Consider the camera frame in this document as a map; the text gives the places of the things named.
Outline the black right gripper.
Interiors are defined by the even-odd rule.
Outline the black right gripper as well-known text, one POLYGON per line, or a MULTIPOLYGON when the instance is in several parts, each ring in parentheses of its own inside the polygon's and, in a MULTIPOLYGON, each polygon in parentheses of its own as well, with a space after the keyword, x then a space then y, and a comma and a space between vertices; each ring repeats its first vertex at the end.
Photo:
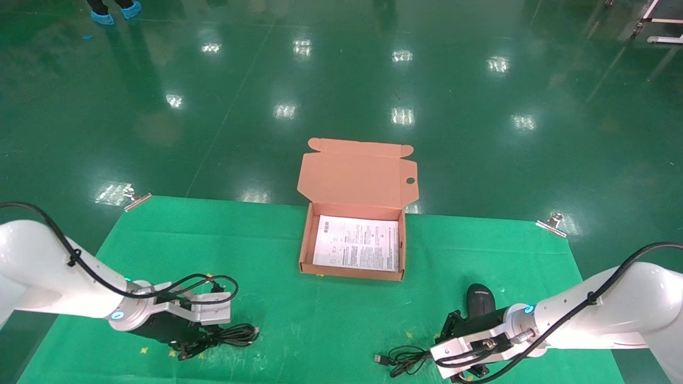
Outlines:
MULTIPOLYGON (((495 337, 493 329, 503 325, 507 308, 495 310, 481 316, 463 318, 460 310, 452 311, 446 316, 441 332, 435 336, 435 345, 447 342, 453 338, 463 339, 465 342, 479 342, 495 337)), ((467 383, 488 375, 487 365, 474 365, 468 370, 459 372, 452 377, 453 383, 467 383)))

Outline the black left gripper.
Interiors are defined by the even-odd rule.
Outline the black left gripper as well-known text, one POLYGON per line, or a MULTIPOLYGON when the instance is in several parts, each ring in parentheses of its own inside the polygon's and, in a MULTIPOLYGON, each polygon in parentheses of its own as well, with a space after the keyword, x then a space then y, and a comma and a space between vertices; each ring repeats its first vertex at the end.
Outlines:
POLYGON ((219 325, 203 325, 202 328, 200 323, 173 314, 152 314, 143 324, 128 332, 178 347, 178 360, 193 359, 205 352, 207 343, 199 341, 206 335, 210 339, 225 337, 225 329, 219 325))

